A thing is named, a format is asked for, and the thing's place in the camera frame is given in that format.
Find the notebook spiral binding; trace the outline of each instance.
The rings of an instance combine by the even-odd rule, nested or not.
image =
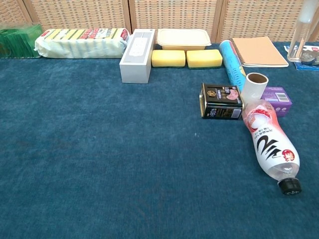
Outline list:
[[[245,64],[244,58],[243,58],[242,55],[240,54],[240,52],[239,52],[239,50],[238,50],[238,48],[237,48],[237,46],[236,46],[236,44],[235,44],[233,38],[230,38],[229,40],[230,40],[231,43],[233,44],[233,47],[234,47],[234,49],[235,49],[235,51],[236,51],[236,54],[237,54],[237,57],[238,57],[240,63],[241,63],[241,64]]]

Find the spiral notebook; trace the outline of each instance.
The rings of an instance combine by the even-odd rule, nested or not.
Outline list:
[[[288,62],[267,36],[231,38],[241,64],[245,67],[287,67]]]

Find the white bottle label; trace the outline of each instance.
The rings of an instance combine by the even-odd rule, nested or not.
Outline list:
[[[252,133],[256,156],[265,172],[281,163],[300,164],[295,147],[276,126],[264,124]]]

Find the woven wall panel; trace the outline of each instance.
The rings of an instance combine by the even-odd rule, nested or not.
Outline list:
[[[134,6],[132,28],[200,28],[211,36],[216,3],[217,0],[130,0],[130,8]]]
[[[221,39],[269,36],[291,41],[303,0],[228,0]]]
[[[30,18],[25,16],[23,10],[18,4],[18,0],[0,0],[0,22],[30,22]]]
[[[29,1],[43,29],[126,27],[122,0],[25,0]]]

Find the black bottle cap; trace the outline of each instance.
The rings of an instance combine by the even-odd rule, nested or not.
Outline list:
[[[285,178],[278,182],[278,186],[285,195],[294,195],[302,191],[297,178]]]

